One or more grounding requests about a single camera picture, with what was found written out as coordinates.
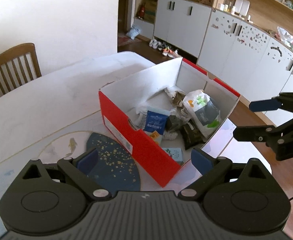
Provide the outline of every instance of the rug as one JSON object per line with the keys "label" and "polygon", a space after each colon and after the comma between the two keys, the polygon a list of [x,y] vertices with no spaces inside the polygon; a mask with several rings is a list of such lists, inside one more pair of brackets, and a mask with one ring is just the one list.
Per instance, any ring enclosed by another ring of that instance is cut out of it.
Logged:
{"label": "rug", "polygon": [[138,38],[131,40],[129,37],[125,36],[125,33],[118,33],[118,47],[139,41],[141,40],[139,40]]}

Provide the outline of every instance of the white cabinet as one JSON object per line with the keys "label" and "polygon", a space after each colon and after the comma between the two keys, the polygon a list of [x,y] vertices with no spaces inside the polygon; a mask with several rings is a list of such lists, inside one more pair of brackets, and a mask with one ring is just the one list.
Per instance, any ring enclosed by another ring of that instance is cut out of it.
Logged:
{"label": "white cabinet", "polygon": [[236,39],[241,20],[224,12],[211,13],[208,29],[197,64],[220,77],[223,65]]}
{"label": "white cabinet", "polygon": [[172,6],[175,0],[158,0],[154,24],[154,36],[167,40],[171,22]]}
{"label": "white cabinet", "polygon": [[248,101],[277,96],[287,82],[292,68],[293,52],[271,38],[242,95]]}
{"label": "white cabinet", "polygon": [[270,36],[241,21],[235,37],[219,78],[243,94],[252,73],[263,57]]}
{"label": "white cabinet", "polygon": [[188,4],[182,49],[195,57],[199,56],[210,13],[211,7],[209,6]]}
{"label": "white cabinet", "polygon": [[187,0],[158,0],[154,36],[198,57],[211,7]]}
{"label": "white cabinet", "polygon": [[[281,92],[293,92],[293,70]],[[265,115],[276,126],[279,126],[293,118],[293,113],[282,110],[282,109],[278,109],[276,111],[267,111]]]}
{"label": "white cabinet", "polygon": [[172,15],[168,27],[168,38],[166,41],[182,49],[184,33],[187,32],[185,20],[187,18],[190,2],[174,0],[172,2]]}

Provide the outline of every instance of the metal screw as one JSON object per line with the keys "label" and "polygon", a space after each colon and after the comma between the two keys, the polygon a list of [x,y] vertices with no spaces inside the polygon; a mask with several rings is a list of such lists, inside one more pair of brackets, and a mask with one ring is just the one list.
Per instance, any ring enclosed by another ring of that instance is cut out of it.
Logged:
{"label": "metal screw", "polygon": [[95,197],[106,197],[107,195],[109,195],[109,192],[105,189],[96,189],[93,192],[93,196]]}
{"label": "metal screw", "polygon": [[196,191],[191,188],[186,188],[181,191],[181,195],[184,197],[194,197],[196,195]]}

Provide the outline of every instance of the chair backrest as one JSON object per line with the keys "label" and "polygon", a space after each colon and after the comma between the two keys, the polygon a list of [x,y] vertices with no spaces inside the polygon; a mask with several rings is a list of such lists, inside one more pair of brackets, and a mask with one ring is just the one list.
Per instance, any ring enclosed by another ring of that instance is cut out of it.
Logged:
{"label": "chair backrest", "polygon": [[20,44],[0,54],[0,96],[38,77],[41,72],[33,43]]}

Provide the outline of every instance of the red fire extinguisher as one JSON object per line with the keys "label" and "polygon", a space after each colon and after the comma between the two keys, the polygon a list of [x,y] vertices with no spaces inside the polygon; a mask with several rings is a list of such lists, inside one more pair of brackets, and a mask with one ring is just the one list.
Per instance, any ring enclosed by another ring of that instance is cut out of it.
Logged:
{"label": "red fire extinguisher", "polygon": [[143,4],[141,5],[140,11],[139,11],[139,17],[144,18],[144,10],[145,10],[145,7]]}

